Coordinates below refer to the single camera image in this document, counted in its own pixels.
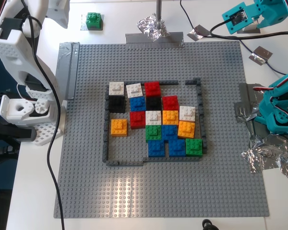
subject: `red lego brick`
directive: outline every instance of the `red lego brick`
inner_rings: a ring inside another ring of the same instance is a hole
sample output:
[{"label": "red lego brick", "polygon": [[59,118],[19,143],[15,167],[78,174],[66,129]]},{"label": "red lego brick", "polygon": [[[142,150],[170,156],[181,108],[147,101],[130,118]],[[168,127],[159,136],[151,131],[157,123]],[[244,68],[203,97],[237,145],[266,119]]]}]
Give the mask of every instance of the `red lego brick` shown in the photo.
[{"label": "red lego brick", "polygon": [[178,97],[169,96],[162,97],[163,110],[179,110]]},{"label": "red lego brick", "polygon": [[131,129],[145,128],[145,111],[130,112]]},{"label": "red lego brick", "polygon": [[147,82],[144,85],[146,97],[161,97],[161,90],[158,81]]}]

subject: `green lego brick on table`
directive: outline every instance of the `green lego brick on table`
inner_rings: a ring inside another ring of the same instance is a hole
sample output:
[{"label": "green lego brick on table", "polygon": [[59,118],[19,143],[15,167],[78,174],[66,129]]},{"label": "green lego brick on table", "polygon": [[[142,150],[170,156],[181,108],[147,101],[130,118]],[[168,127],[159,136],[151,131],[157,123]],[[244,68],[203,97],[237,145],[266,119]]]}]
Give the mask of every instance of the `green lego brick on table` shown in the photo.
[{"label": "green lego brick on table", "polygon": [[186,155],[187,157],[203,156],[203,140],[202,139],[186,139]]},{"label": "green lego brick on table", "polygon": [[149,140],[161,140],[161,126],[146,126],[146,142]]},{"label": "green lego brick on table", "polygon": [[87,28],[101,28],[101,14],[100,13],[87,13],[86,16]]}]

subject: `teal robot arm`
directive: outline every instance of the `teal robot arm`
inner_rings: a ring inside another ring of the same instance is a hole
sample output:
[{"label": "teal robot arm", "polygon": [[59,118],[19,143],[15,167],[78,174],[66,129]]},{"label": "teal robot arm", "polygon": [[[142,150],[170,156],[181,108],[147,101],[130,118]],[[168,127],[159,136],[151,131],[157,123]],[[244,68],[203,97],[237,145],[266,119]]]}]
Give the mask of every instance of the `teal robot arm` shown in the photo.
[{"label": "teal robot arm", "polygon": [[254,0],[254,4],[246,6],[244,2],[222,15],[230,34],[252,24],[262,16],[264,19],[257,28],[281,23],[288,17],[288,0]]},{"label": "teal robot arm", "polygon": [[288,74],[267,88],[254,89],[265,91],[259,104],[261,116],[255,121],[267,125],[271,133],[288,134]]},{"label": "teal robot arm", "polygon": [[[288,0],[254,0],[246,6],[244,2],[222,15],[230,34],[252,24],[262,16],[257,28],[278,24],[288,17]],[[264,91],[259,104],[261,116],[255,121],[267,125],[274,134],[288,134],[288,74],[269,87],[255,87]]]}]

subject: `table surface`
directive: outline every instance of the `table surface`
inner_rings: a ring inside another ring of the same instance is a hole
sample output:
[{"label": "table surface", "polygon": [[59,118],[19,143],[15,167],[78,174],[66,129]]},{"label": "table surface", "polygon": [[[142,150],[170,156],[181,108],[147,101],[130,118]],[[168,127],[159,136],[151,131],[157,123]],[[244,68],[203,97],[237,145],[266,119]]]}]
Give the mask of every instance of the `table surface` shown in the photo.
[{"label": "table surface", "polygon": [[[111,3],[71,3],[69,28],[63,29],[51,19],[45,19],[41,32],[38,56],[55,73],[59,44],[80,42],[81,44],[125,44],[125,34],[139,33],[136,23],[150,16],[156,10],[156,2],[111,2]],[[246,0],[247,5],[253,1]],[[201,24],[210,29],[222,21],[221,14],[236,6],[236,0],[192,0],[184,1],[194,26]],[[104,14],[103,31],[80,31],[81,15],[87,12]],[[191,31],[187,17],[178,1],[165,1],[162,5],[162,19],[169,32],[184,32],[185,42],[192,42],[186,36]],[[262,34],[288,31],[288,18],[281,24],[262,29]],[[228,35],[225,26],[216,30]],[[206,38],[200,42],[217,41]],[[265,39],[247,40],[245,44],[254,50],[262,46],[274,53],[269,63],[277,70],[288,73],[288,35]],[[259,66],[249,60],[250,53],[241,46],[247,83],[268,86],[280,75],[267,65]],[[61,117],[60,128],[64,129],[65,115]],[[56,139],[51,164],[58,175],[63,137]],[[38,147],[31,143],[21,144],[17,164],[7,230],[58,230],[60,220],[53,218],[55,187],[46,164],[48,145]],[[270,216],[266,218],[210,218],[220,230],[278,230],[288,228],[288,178],[279,169],[263,172],[264,185]],[[67,230],[86,229],[202,229],[203,218],[92,218],[65,219]]]}]

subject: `orange lego brick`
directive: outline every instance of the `orange lego brick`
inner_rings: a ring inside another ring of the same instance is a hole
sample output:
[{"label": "orange lego brick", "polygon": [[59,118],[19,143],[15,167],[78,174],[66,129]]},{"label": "orange lego brick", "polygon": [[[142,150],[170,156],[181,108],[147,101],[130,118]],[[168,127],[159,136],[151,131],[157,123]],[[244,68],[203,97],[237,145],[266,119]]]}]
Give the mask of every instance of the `orange lego brick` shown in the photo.
[{"label": "orange lego brick", "polygon": [[179,124],[178,111],[163,110],[163,124],[178,125]]},{"label": "orange lego brick", "polygon": [[127,119],[111,120],[111,136],[126,137],[127,136]]},{"label": "orange lego brick", "polygon": [[194,138],[195,123],[179,121],[178,137],[179,138]]}]

